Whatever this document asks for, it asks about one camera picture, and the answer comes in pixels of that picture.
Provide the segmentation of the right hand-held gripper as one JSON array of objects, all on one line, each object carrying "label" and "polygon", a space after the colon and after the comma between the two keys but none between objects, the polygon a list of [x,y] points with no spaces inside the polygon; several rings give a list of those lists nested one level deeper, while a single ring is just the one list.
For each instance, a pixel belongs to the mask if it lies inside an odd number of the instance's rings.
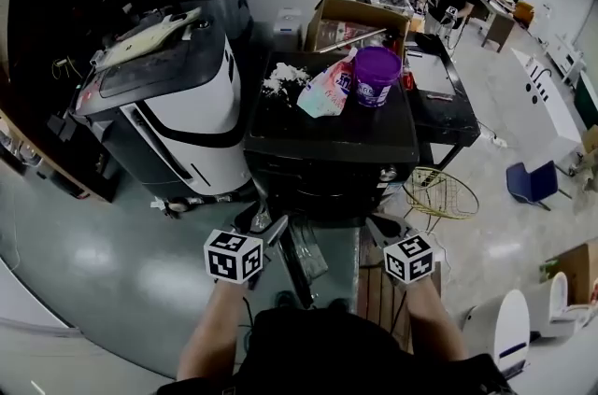
[{"label": "right hand-held gripper", "polygon": [[431,275],[435,270],[434,250],[427,236],[401,217],[392,216],[391,220],[365,219],[365,227],[382,251],[386,274],[404,285]]}]

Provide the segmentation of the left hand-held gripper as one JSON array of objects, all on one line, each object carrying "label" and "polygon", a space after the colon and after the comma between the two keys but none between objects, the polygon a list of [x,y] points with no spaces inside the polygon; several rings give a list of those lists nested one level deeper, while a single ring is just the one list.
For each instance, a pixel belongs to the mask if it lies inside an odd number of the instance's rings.
[{"label": "left hand-held gripper", "polygon": [[261,273],[272,262],[272,250],[289,224],[283,215],[264,229],[252,229],[258,202],[235,216],[225,229],[215,229],[204,243],[206,272],[217,281],[254,287]]}]

